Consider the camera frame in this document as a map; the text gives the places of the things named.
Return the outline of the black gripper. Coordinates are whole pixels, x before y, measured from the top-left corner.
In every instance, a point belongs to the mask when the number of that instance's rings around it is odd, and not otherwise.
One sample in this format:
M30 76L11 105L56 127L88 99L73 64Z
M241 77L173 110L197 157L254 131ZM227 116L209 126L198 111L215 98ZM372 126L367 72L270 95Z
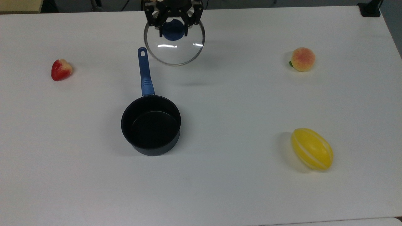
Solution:
M192 25L198 25L204 10L202 0L157 0L143 1L143 11L150 27L159 30L163 36L164 17L183 17L185 37Z

